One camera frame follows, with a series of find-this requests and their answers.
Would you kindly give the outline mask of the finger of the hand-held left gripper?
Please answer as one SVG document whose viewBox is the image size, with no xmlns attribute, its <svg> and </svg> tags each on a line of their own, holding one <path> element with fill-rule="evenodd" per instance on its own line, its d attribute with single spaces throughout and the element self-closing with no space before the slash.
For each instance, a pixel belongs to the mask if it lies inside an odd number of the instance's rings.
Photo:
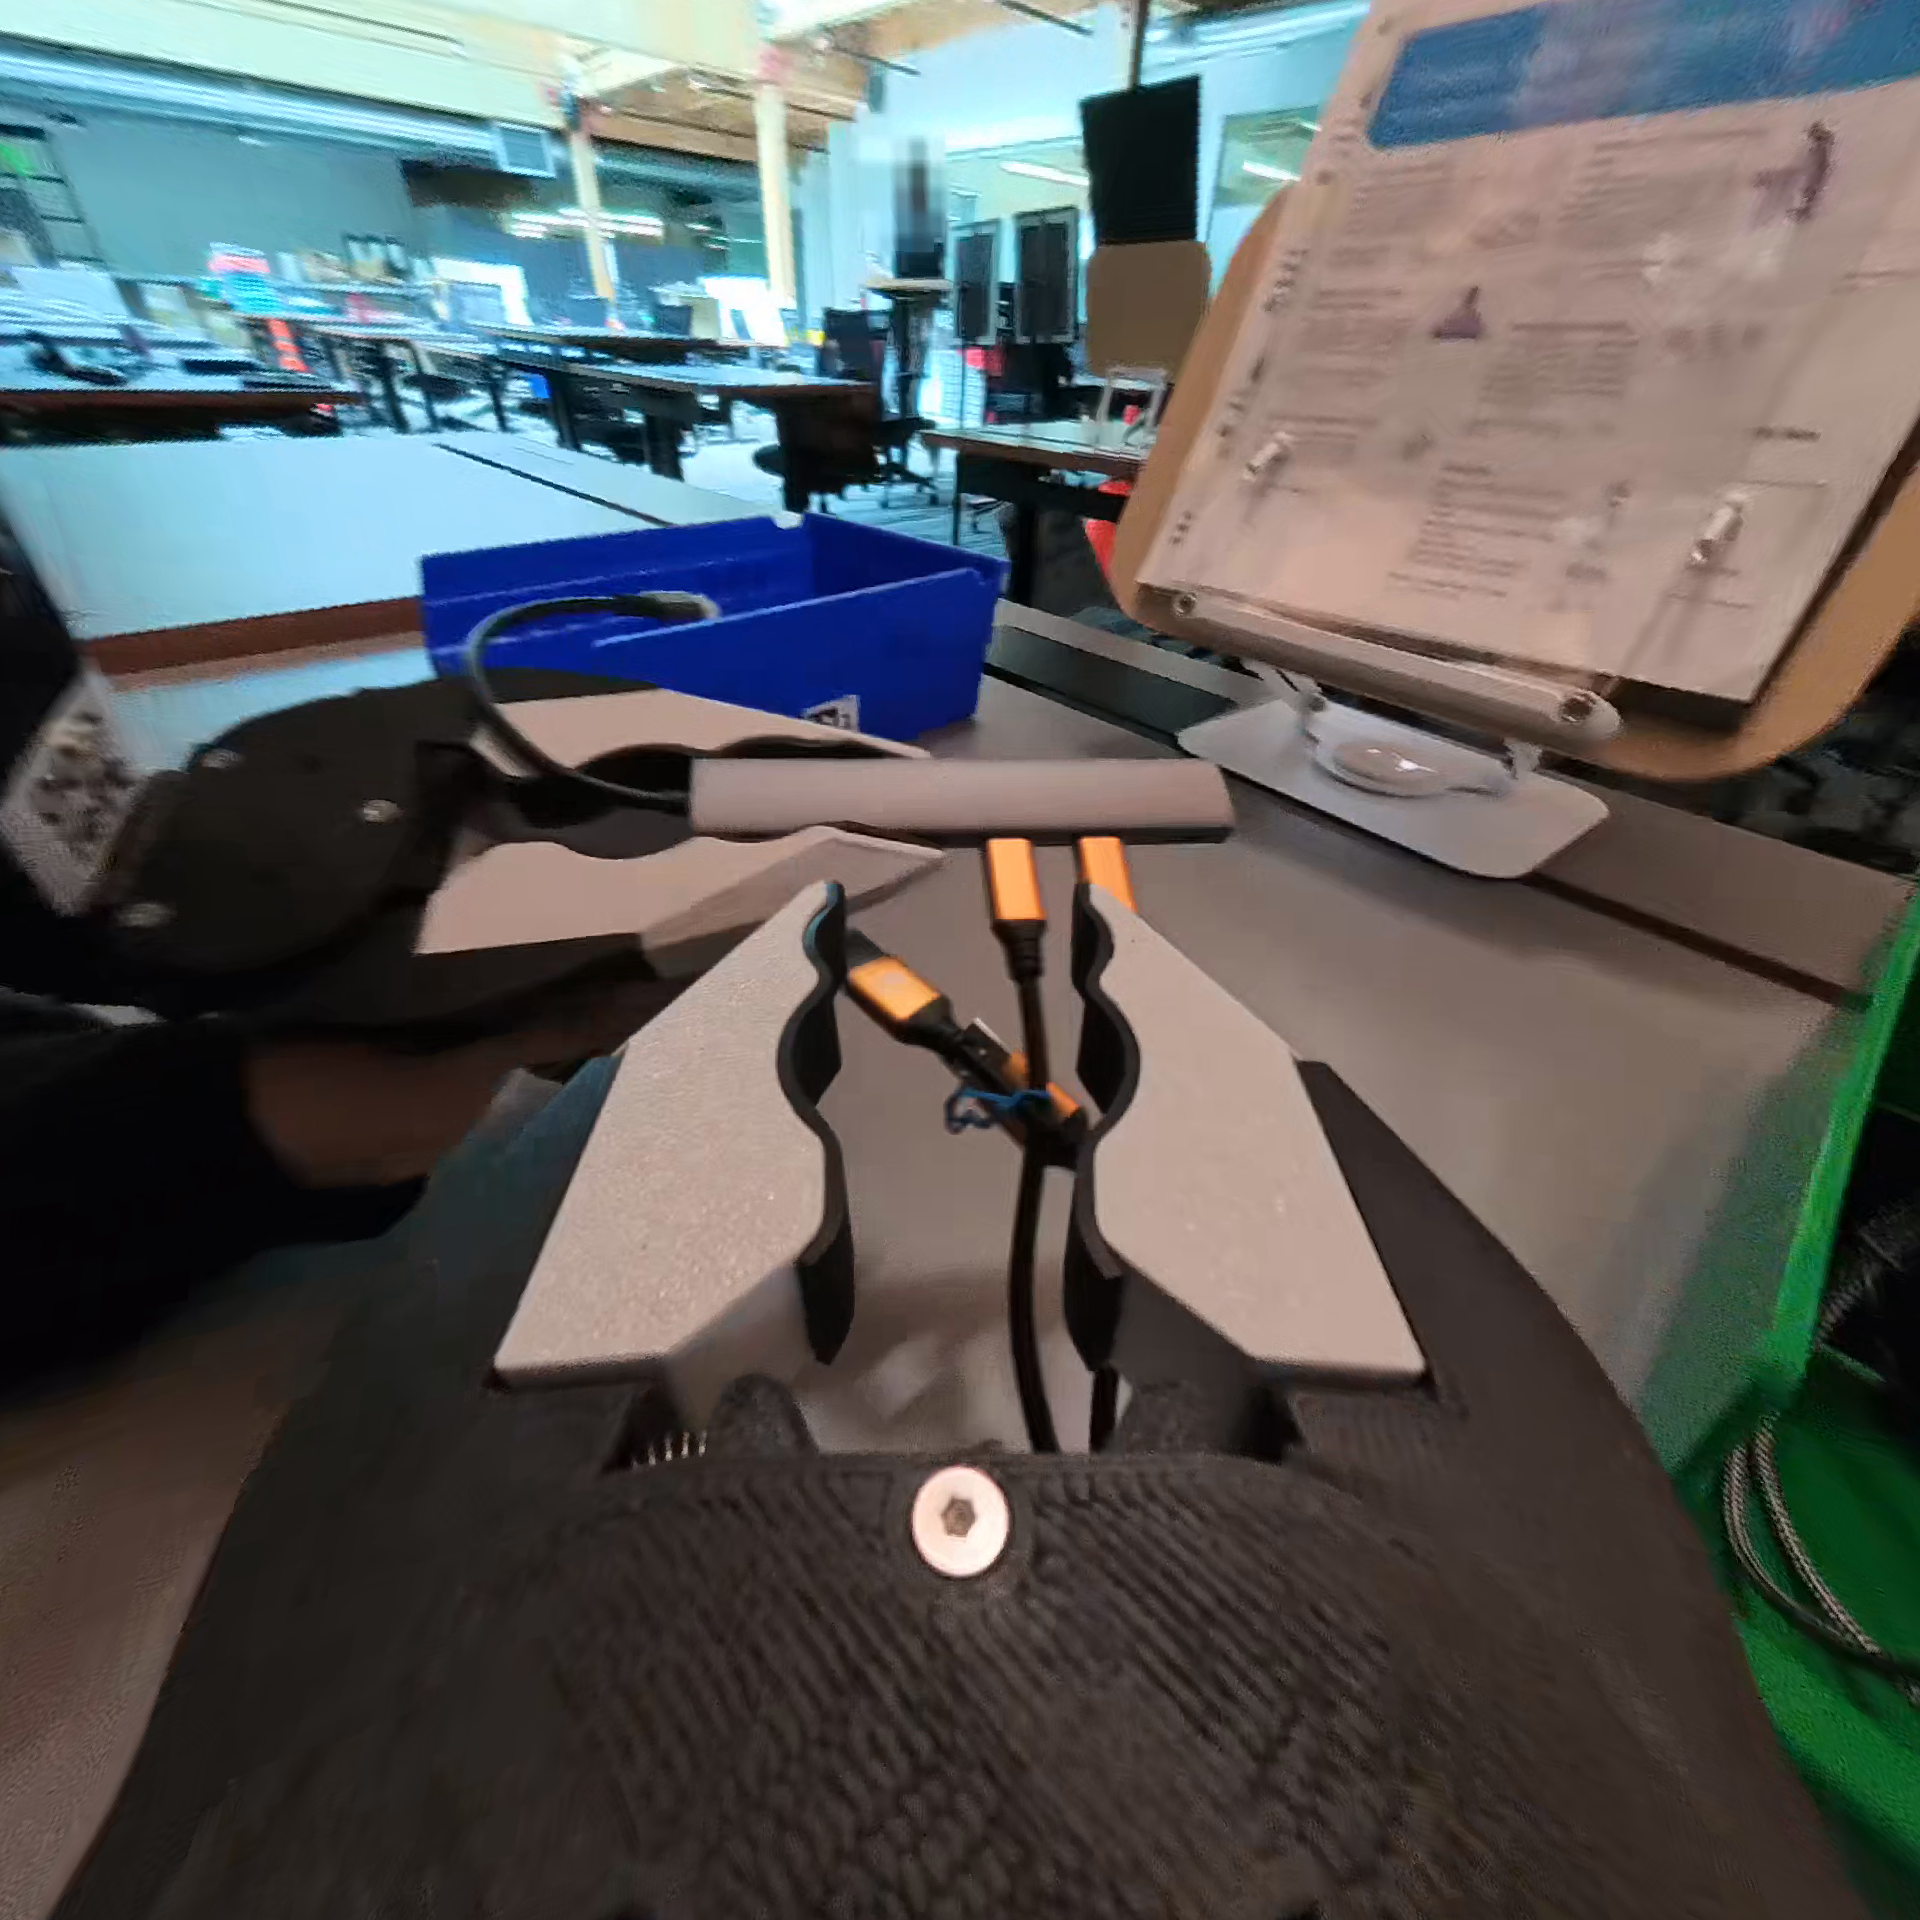
<svg viewBox="0 0 1920 1920">
<path fill-rule="evenodd" d="M 518 752 L 477 726 L 473 745 L 497 772 L 536 777 L 550 763 L 683 799 L 690 816 L 933 816 L 934 766 L 917 747 L 854 727 L 698 699 L 666 687 L 574 695 L 504 707 Z M 653 777 L 610 777 L 614 757 Z"/>
<path fill-rule="evenodd" d="M 477 850 L 430 897 L 421 956 L 633 936 L 664 962 L 728 946 L 817 882 L 886 900 L 947 862 L 937 845 L 811 826 L 776 840 L 691 837 L 637 857 L 560 843 Z"/>
</svg>

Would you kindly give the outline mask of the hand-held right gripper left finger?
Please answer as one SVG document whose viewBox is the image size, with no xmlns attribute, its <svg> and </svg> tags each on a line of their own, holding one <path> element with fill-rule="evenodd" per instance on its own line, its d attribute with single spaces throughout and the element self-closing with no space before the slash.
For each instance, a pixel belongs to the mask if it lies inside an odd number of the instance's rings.
<svg viewBox="0 0 1920 1920">
<path fill-rule="evenodd" d="M 841 1356 L 857 1262 L 824 1095 L 844 979 L 827 880 L 624 1049 L 494 1350 L 500 1387 L 634 1383 L 708 1419 L 731 1380 Z"/>
</svg>

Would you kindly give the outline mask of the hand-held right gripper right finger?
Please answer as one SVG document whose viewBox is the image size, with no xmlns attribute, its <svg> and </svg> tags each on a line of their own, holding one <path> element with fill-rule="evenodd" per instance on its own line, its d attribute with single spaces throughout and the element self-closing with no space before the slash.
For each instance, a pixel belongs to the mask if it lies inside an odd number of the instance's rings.
<svg viewBox="0 0 1920 1920">
<path fill-rule="evenodd" d="M 1408 1385 L 1426 1355 L 1294 1049 L 1110 889 L 1076 890 L 1064 1312 L 1147 1383 Z"/>
</svg>

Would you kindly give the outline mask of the blue plastic bin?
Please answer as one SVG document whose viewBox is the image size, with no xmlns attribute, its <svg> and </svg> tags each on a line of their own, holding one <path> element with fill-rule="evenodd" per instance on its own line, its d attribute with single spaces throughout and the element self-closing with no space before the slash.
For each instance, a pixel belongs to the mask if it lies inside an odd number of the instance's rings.
<svg viewBox="0 0 1920 1920">
<path fill-rule="evenodd" d="M 533 540 L 421 560 L 424 645 L 457 676 L 473 627 L 504 607 L 686 592 L 718 615 L 670 625 L 564 612 L 504 633 L 488 670 L 614 685 L 816 716 L 921 739 L 974 715 L 1006 560 L 847 516 L 756 515 Z"/>
</svg>

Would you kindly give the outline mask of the dark grey slim USB hub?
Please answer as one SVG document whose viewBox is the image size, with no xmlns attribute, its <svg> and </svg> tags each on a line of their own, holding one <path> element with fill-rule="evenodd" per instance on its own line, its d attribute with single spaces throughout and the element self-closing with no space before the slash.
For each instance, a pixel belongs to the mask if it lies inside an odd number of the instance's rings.
<svg viewBox="0 0 1920 1920">
<path fill-rule="evenodd" d="M 1211 843 L 1233 835 L 1236 802 L 1227 777 L 1191 757 L 703 757 L 686 820 L 743 840 L 827 826 L 934 845 Z"/>
</svg>

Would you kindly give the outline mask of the orange plug cable blue tie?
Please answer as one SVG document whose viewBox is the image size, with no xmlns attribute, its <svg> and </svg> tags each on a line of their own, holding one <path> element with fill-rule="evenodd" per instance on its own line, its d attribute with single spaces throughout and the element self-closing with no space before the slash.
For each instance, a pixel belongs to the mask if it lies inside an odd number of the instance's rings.
<svg viewBox="0 0 1920 1920">
<path fill-rule="evenodd" d="M 847 1152 L 847 1219 L 857 1239 L 860 1309 L 847 1359 L 930 1359 L 934 1412 L 908 1429 L 963 1449 L 1040 1457 L 1090 1452 L 1117 1423 L 1111 1363 L 1076 1345 L 1076 1173 L 1097 1112 L 1068 1092 L 1051 1015 L 1073 999 L 1068 933 L 1048 925 L 1036 843 L 970 850 L 960 960 L 974 985 L 1000 977 L 1000 1042 L 953 993 L 860 925 L 841 946 L 844 1077 L 828 1116 Z"/>
</svg>

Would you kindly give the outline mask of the green plastic bin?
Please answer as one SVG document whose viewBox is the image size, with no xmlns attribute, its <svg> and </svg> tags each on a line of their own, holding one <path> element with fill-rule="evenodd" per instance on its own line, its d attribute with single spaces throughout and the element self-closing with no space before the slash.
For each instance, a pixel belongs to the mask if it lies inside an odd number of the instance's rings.
<svg viewBox="0 0 1920 1920">
<path fill-rule="evenodd" d="M 1746 1125 L 1644 1423 L 1846 1877 L 1914 1916 L 1914 902 Z"/>
</svg>

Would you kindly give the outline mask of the person's left forearm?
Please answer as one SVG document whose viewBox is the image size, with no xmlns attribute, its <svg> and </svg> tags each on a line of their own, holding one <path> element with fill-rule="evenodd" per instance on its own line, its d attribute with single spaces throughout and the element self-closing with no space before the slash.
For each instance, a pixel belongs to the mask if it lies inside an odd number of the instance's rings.
<svg viewBox="0 0 1920 1920">
<path fill-rule="evenodd" d="M 4 997 L 4 1395 L 124 1350 L 246 1260 L 387 1230 L 400 1185 L 308 1187 L 244 1106 L 248 1033 Z"/>
</svg>

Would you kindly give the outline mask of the grey desk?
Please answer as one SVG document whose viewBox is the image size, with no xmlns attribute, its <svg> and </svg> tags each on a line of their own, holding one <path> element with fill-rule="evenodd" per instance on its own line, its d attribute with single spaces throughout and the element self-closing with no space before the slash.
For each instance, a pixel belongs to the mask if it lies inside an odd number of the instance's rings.
<svg viewBox="0 0 1920 1920">
<path fill-rule="evenodd" d="M 564 1020 L 607 1049 L 514 1075 L 387 1230 L 4 1395 L 6 1912 L 1870 1915 L 1531 1270 L 1681 1279 L 1741 1022 L 1568 990 L 1511 925 L 1556 900 L 1453 932 L 1404 862 L 1323 932 L 1230 837 L 1036 850 L 1077 1006 L 1090 880 L 1294 1049 L 1426 1377 L 1111 1375 L 1067 1457 L 908 1429 L 930 1359 L 847 1349 L 708 1419 L 500 1387 L 624 1049 L 753 933 L 666 956 L 657 1016 Z"/>
</svg>

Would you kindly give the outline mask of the person's left hand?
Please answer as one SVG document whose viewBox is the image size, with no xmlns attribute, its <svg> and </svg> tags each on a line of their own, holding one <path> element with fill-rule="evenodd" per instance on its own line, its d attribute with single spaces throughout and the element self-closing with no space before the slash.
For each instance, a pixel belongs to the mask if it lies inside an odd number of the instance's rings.
<svg viewBox="0 0 1920 1920">
<path fill-rule="evenodd" d="M 584 1029 L 523 1029 L 407 1050 L 358 1039 L 248 1046 L 244 1106 L 274 1163 L 308 1187 L 400 1185 L 426 1176 L 491 1112 L 514 1075 L 598 1056 Z"/>
</svg>

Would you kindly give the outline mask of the neighbouring grey table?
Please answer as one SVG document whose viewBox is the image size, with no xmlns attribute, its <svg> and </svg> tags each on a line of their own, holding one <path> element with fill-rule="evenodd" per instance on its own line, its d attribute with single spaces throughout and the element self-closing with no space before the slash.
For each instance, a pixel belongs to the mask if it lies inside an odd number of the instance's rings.
<svg viewBox="0 0 1920 1920">
<path fill-rule="evenodd" d="M 504 435 L 11 446 L 4 529 L 113 679 L 421 637 L 421 556 L 778 509 Z"/>
</svg>

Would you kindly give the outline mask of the cardboard panel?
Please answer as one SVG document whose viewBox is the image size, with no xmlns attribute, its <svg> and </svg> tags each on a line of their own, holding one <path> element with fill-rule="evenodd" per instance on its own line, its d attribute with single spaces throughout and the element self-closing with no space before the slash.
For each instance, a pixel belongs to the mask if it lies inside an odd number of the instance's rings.
<svg viewBox="0 0 1920 1920">
<path fill-rule="evenodd" d="M 1087 263 L 1087 367 L 1176 379 L 1211 300 L 1211 257 L 1196 237 L 1100 242 Z"/>
</svg>

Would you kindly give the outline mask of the wooden document stand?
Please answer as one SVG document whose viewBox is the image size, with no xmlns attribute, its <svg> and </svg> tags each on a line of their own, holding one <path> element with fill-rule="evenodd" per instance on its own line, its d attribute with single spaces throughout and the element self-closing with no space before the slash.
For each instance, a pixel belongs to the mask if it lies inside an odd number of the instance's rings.
<svg viewBox="0 0 1920 1920">
<path fill-rule="evenodd" d="M 1188 727 L 1188 755 L 1458 872 L 1527 876 L 1606 816 L 1603 799 L 1543 777 L 1543 757 L 1644 780 L 1720 780 L 1796 752 L 1857 699 L 1918 620 L 1918 429 L 1746 706 L 1153 587 L 1143 563 L 1220 387 L 1286 187 L 1216 292 L 1117 535 L 1124 607 L 1254 666 L 1271 687 L 1260 707 Z"/>
</svg>

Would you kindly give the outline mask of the black monitor panel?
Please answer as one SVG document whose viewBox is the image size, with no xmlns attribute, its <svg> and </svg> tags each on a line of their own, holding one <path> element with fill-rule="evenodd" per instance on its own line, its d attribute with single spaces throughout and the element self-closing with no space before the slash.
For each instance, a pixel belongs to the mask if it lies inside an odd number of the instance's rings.
<svg viewBox="0 0 1920 1920">
<path fill-rule="evenodd" d="M 1197 240 L 1201 127 L 1196 75 L 1080 99 L 1097 249 Z"/>
</svg>

